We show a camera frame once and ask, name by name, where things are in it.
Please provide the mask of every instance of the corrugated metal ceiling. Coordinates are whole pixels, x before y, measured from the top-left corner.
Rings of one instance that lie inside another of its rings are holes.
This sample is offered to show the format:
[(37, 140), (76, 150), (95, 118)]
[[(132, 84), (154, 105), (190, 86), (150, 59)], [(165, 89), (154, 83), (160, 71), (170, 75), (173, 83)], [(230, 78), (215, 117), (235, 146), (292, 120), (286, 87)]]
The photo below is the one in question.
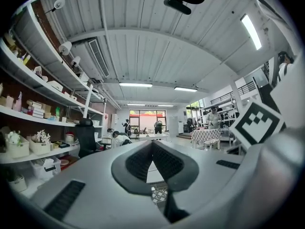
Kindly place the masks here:
[[(45, 10), (54, 1), (41, 0)], [(271, 45), (264, 33), (268, 21), (255, 0), (205, 0), (199, 5), (188, 4), (192, 9), (189, 16), (164, 6), (163, 1), (103, 0), (107, 32), (103, 28), (101, 0), (66, 0), (66, 5), (48, 18), (60, 40), (75, 42), (97, 37), (110, 72), (104, 79), (105, 86), (114, 98), (127, 101), (133, 100), (135, 91), (118, 84), (114, 87), (113, 79), (197, 85), (202, 91), (214, 92), (228, 85), (231, 77), (238, 78), (237, 74), (243, 76), (260, 66), (280, 46)], [(240, 22), (245, 13), (262, 42), (258, 51)], [(98, 68), (95, 61), (89, 59), (92, 55), (87, 43), (82, 43), (75, 44), (72, 53), (81, 56), (80, 65), (90, 77), (101, 79), (101, 72), (94, 69)], [(150, 100), (161, 102), (163, 94), (174, 94), (170, 90), (156, 88), (157, 93), (153, 94), (151, 89)], [(146, 90), (136, 92), (137, 99), (147, 98)], [(189, 103), (193, 95), (185, 98)]]

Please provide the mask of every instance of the man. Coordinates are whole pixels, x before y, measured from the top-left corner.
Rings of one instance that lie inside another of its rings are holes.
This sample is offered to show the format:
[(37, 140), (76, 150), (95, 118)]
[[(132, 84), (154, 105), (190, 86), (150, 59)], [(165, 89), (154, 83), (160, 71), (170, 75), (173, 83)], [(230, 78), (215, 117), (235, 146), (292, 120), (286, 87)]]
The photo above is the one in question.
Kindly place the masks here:
[(294, 60), (289, 57), (288, 53), (282, 51), (278, 54), (279, 72), (277, 76), (277, 83), (279, 83), (284, 76), (292, 70)]
[(125, 133), (127, 134), (128, 137), (131, 135), (131, 126), (129, 124), (129, 119), (126, 119), (126, 123), (122, 123), (122, 126), (125, 127)]
[(219, 129), (221, 116), (216, 111), (216, 107), (211, 107), (211, 112), (207, 114), (206, 121), (209, 124), (209, 129)]
[[(191, 4), (200, 4), (204, 0), (182, 0)], [(301, 50), (302, 43), (296, 33), (293, 31), (293, 24), (290, 21), (289, 16), (282, 8), (279, 6), (276, 0), (256, 0), (259, 8), (264, 13), (264, 15), (277, 25), (279, 30), (287, 39), (294, 55), (298, 55)]]
[(112, 137), (115, 139), (116, 146), (123, 146), (129, 143), (132, 143), (128, 136), (125, 133), (120, 133), (118, 131), (114, 131)]
[(157, 134), (158, 132), (160, 134), (162, 134), (162, 121), (156, 121), (155, 124), (153, 125), (154, 126), (154, 133)]

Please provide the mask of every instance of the fluorescent light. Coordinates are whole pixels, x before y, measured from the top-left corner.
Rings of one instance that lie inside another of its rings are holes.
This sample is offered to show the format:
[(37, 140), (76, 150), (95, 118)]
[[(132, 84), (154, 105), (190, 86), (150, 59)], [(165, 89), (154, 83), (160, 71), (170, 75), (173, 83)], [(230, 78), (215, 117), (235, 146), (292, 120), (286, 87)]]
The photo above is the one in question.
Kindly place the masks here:
[(175, 90), (178, 91), (187, 91), (187, 92), (196, 92), (197, 89), (183, 88), (183, 87), (175, 87)]
[(119, 83), (120, 86), (140, 86), (140, 87), (152, 87), (153, 84), (143, 84), (143, 83)]
[(241, 21), (244, 24), (244, 26), (246, 27), (246, 29), (248, 30), (248, 32), (254, 42), (256, 50), (259, 50), (262, 47), (262, 44), (261, 44), (261, 41), (259, 40), (256, 29), (255, 29), (254, 25), (252, 24), (252, 21), (250, 20), (249, 16), (247, 14), (245, 14), (241, 18)]
[(127, 105), (134, 105), (134, 106), (145, 106), (144, 104), (127, 104)]

